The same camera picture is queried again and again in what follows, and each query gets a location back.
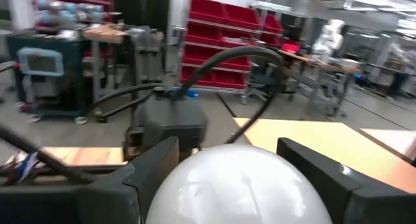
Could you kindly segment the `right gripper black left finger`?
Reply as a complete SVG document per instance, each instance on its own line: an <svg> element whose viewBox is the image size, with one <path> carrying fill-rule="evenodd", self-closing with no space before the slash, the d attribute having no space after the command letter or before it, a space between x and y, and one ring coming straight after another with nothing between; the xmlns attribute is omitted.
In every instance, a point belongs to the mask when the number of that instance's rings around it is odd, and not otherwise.
<svg viewBox="0 0 416 224"><path fill-rule="evenodd" d="M77 192L82 224L139 224L157 189L179 164L178 137L171 136L125 166Z"/></svg>

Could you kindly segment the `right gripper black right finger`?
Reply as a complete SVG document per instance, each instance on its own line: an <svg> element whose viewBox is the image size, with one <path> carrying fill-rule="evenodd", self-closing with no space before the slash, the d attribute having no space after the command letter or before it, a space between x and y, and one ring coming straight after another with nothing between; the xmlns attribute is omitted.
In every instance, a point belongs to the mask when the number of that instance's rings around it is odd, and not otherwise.
<svg viewBox="0 0 416 224"><path fill-rule="evenodd" d="M276 154L314 186L334 223L415 224L415 195L366 176L288 138Z"/></svg>

